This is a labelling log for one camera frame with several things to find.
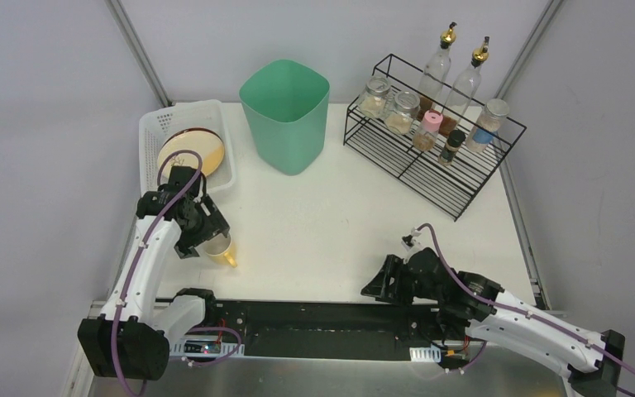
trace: wire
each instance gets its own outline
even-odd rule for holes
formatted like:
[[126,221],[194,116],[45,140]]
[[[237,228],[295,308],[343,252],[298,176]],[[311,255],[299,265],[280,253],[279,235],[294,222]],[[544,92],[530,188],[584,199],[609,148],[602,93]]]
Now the wire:
[[[584,345],[588,346],[590,345],[590,347],[597,351],[602,353],[604,356],[606,356],[608,359],[614,361],[615,363],[617,363],[618,365],[620,365],[621,367],[625,368],[627,371],[631,372],[632,374],[635,375],[635,368],[630,366],[629,364],[627,364],[626,362],[618,359],[616,356],[614,356],[612,353],[604,350],[602,347],[599,347],[598,345],[595,345],[594,343],[590,343],[590,340],[588,340],[585,337],[582,337],[581,335],[570,331],[568,329],[565,329],[564,327],[562,327],[561,325],[558,325],[554,322],[552,322],[551,320],[548,320],[544,317],[538,316],[534,313],[528,313],[522,309],[518,309],[515,308],[514,306],[509,306],[507,304],[501,304],[498,302],[494,302],[490,299],[486,299],[483,298],[477,294],[474,294],[473,291],[471,291],[468,287],[466,287],[464,285],[463,282],[461,282],[461,280],[459,280],[459,278],[456,276],[456,273],[454,273],[454,270],[451,269],[451,267],[449,266],[448,263],[446,263],[446,259],[444,259],[444,255],[442,255],[442,249],[440,249],[439,247],[439,242],[437,242],[437,234],[434,232],[434,227],[430,224],[430,223],[423,223],[420,227],[418,227],[418,231],[423,230],[424,228],[428,228],[430,233],[432,234],[432,242],[434,243],[434,249],[437,251],[437,255],[439,255],[439,259],[442,261],[442,264],[444,265],[444,268],[446,269],[447,273],[449,273],[449,276],[452,277],[452,279],[454,279],[454,281],[459,285],[459,287],[461,289],[464,290],[464,292],[466,292],[471,298],[478,300],[479,302],[482,302],[484,304],[488,304],[490,306],[495,306],[501,309],[506,309],[506,310],[510,310],[512,312],[515,313],[519,313],[522,314],[524,316],[530,316],[530,318],[534,318],[535,320],[541,322],[541,323],[545,323],[546,325],[548,325],[551,328],[556,329],[559,332],[564,333],[565,335],[574,338],[576,341],[583,343]],[[622,388],[617,388],[618,391],[626,394],[626,395],[630,395],[630,396],[635,396],[634,393],[631,392],[627,392],[625,389]]]
[[[471,361],[469,361],[469,363],[466,364],[465,366],[463,366],[462,368],[459,368],[459,373],[460,374],[464,375],[466,370],[471,368],[471,366],[473,366],[480,359],[480,357],[483,355],[483,351],[485,350],[486,346],[488,346],[488,343],[486,341],[483,341],[483,344],[480,345],[480,350],[478,350],[478,352],[475,354],[473,359],[471,359]],[[427,381],[432,381],[432,380],[435,380],[436,378],[438,378],[438,377],[440,377],[442,375],[449,375],[451,373],[450,371],[443,371],[443,372],[440,372],[440,373],[434,375],[431,378],[427,378],[427,377],[424,377],[424,376],[421,376],[420,374],[418,374],[411,366],[409,366],[408,368],[410,368],[410,370],[413,372],[413,374],[415,374],[415,376],[417,378],[419,378],[420,380],[427,380]]]
[[234,329],[232,329],[232,328],[227,328],[227,327],[198,327],[198,328],[189,329],[189,332],[229,332],[229,333],[232,334],[232,336],[235,337],[235,339],[237,339],[237,344],[235,345],[235,347],[233,347],[232,350],[230,350],[226,355],[220,356],[220,357],[216,358],[213,361],[205,361],[205,362],[189,361],[189,366],[214,366],[216,364],[219,364],[219,363],[227,360],[233,354],[237,353],[240,350],[240,346],[242,345],[242,337],[240,337],[240,334],[237,331],[235,331]]
[[[162,162],[162,166],[160,167],[159,172],[157,172],[157,186],[162,185],[162,170],[164,170],[164,168],[166,167],[166,164],[168,162],[171,161],[171,159],[173,159],[175,156],[174,153],[172,153],[171,155],[169,155],[163,162]],[[207,191],[208,191],[208,179],[206,178],[206,175],[201,174],[201,195],[199,196],[201,199],[206,197]]]
[[145,388],[146,388],[147,381],[146,380],[142,381],[142,389],[140,390],[139,394],[135,394],[130,389],[130,386],[127,384],[127,381],[125,380],[125,377],[122,374],[120,356],[119,356],[119,352],[118,352],[118,338],[117,338],[118,325],[120,324],[123,303],[125,302],[125,298],[127,298],[127,291],[128,291],[128,289],[130,289],[130,283],[132,282],[132,275],[135,273],[135,269],[137,268],[138,263],[140,263],[140,258],[142,257],[142,252],[147,247],[147,241],[152,236],[152,232],[155,230],[155,227],[162,220],[162,218],[167,213],[167,211],[169,211],[169,209],[177,201],[179,201],[179,199],[181,199],[184,196],[184,194],[186,194],[186,192],[189,191],[189,189],[191,189],[191,186],[193,186],[193,183],[196,182],[196,179],[198,179],[198,177],[201,176],[201,168],[202,168],[202,164],[203,164],[203,159],[201,159],[201,156],[198,155],[198,153],[196,153],[195,151],[190,151],[188,149],[175,151],[174,153],[169,155],[169,157],[166,158],[166,160],[163,163],[163,165],[166,165],[166,163],[169,161],[169,159],[171,157],[173,157],[175,155],[180,155],[180,154],[183,154],[183,153],[188,153],[190,155],[195,155],[198,158],[198,169],[193,174],[191,179],[186,183],[186,185],[162,208],[160,213],[156,216],[156,218],[152,221],[152,224],[150,225],[150,227],[147,229],[147,232],[145,233],[145,235],[142,238],[142,243],[137,248],[137,251],[135,252],[135,256],[132,258],[132,263],[130,264],[130,270],[127,272],[127,276],[125,278],[125,282],[123,283],[123,286],[122,286],[122,289],[121,289],[121,293],[120,293],[120,297],[119,297],[119,304],[116,304],[116,312],[113,315],[113,325],[112,325],[112,331],[111,331],[111,355],[112,355],[112,359],[113,359],[113,368],[116,371],[116,377],[118,378],[118,383],[120,383],[121,387],[123,388],[123,390],[125,390],[126,394],[131,396],[131,397],[140,397],[140,396],[142,396],[145,393]]
[[[220,321],[217,322],[220,327],[225,327],[225,318],[221,318]],[[217,339],[215,340],[217,345],[222,345],[222,331],[217,333]]]
[[[444,337],[442,338],[442,344],[440,345],[439,343],[435,342],[434,338],[427,335],[427,333],[424,330],[425,327],[420,327],[419,329],[420,329],[420,335],[422,335],[425,339],[427,339],[434,347],[438,348],[440,351],[448,352],[452,350],[449,346],[446,345],[446,339]],[[464,335],[464,342],[461,344],[461,349],[455,350],[454,354],[458,354],[463,351],[466,351],[466,353],[468,353],[468,350],[466,350],[466,348],[469,346],[469,344],[466,341],[470,342],[468,335]]]
[[623,389],[623,388],[621,388],[619,386],[617,386],[617,391],[620,392],[620,393],[624,393],[624,394],[628,395],[629,397],[635,397],[634,393],[632,393],[629,390]]

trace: silver jar lid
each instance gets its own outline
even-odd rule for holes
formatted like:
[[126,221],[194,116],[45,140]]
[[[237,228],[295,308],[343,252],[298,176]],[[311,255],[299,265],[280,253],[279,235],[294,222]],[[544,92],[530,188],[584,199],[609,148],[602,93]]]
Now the silver jar lid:
[[390,91],[390,83],[383,77],[371,77],[366,83],[366,92],[376,97],[384,97]]
[[502,99],[490,99],[485,103],[485,110],[496,117],[507,117],[510,114],[510,106]]
[[395,110],[403,113],[413,113],[420,108],[420,97],[409,91],[401,91],[395,95]]

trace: blue label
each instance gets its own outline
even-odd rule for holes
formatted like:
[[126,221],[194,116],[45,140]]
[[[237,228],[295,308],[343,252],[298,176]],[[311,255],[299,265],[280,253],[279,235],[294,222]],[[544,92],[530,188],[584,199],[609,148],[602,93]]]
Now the blue label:
[[475,134],[473,134],[473,141],[476,143],[488,144],[493,141],[493,134],[494,133],[487,132],[482,128],[476,128]]

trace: white plastic basket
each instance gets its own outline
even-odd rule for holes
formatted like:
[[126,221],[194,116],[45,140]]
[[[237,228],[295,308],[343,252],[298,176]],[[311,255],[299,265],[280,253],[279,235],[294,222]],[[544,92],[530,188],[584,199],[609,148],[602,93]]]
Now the white plastic basket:
[[157,190],[157,156],[175,133],[202,127],[216,132],[225,144],[225,158],[208,176],[208,193],[229,189],[235,184],[235,156],[220,101],[179,103],[171,108],[149,112],[140,119],[140,189],[141,193]]

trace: green trash bin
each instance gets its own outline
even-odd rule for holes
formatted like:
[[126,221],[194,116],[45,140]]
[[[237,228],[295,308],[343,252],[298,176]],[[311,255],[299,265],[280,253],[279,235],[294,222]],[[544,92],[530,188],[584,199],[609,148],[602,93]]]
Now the green trash bin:
[[307,66],[275,60],[240,88],[259,156],[287,175],[303,172],[325,144],[330,84]]

